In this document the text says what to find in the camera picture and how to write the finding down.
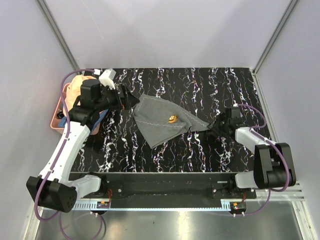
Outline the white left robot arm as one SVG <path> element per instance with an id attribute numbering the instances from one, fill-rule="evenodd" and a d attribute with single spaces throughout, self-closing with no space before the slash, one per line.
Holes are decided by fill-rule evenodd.
<path id="1" fill-rule="evenodd" d="M 139 99 L 123 83 L 111 89 L 97 79 L 83 81 L 50 160 L 37 177 L 31 176 L 26 182 L 35 208 L 68 213 L 80 198 L 91 193 L 103 198 L 108 193 L 103 177 L 96 173 L 70 180 L 71 168 L 84 141 L 95 129 L 102 111 L 130 110 L 138 103 Z"/>

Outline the grey cloth napkin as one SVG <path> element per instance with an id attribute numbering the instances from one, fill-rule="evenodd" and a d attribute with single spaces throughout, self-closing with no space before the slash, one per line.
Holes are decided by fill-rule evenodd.
<path id="1" fill-rule="evenodd" d="M 151 149 L 188 131 L 203 132 L 208 129 L 207 122 L 169 100 L 142 94 L 139 101 L 132 116 Z M 173 115 L 178 116 L 178 121 L 170 124 L 168 120 Z"/>

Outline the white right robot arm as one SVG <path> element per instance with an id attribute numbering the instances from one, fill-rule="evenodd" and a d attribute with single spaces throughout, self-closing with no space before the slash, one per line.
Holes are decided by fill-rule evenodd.
<path id="1" fill-rule="evenodd" d="M 263 125 L 247 126 L 241 118 L 242 107 L 258 113 Z M 245 189 L 266 189 L 283 192 L 297 182 L 290 146 L 262 136 L 257 129 L 267 126 L 264 115 L 255 107 L 235 104 L 227 107 L 207 128 L 218 137 L 230 138 L 251 151 L 254 156 L 253 170 L 235 175 L 235 181 L 227 185 L 228 195 L 239 198 Z"/>

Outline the gold spoon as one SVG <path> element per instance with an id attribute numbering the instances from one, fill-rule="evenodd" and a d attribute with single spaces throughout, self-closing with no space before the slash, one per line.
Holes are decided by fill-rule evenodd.
<path id="1" fill-rule="evenodd" d="M 179 117 L 177 115 L 172 115 L 172 116 L 169 117 L 168 123 L 169 124 L 174 124 L 174 123 L 176 123 L 178 121 L 178 119 L 179 119 Z"/>

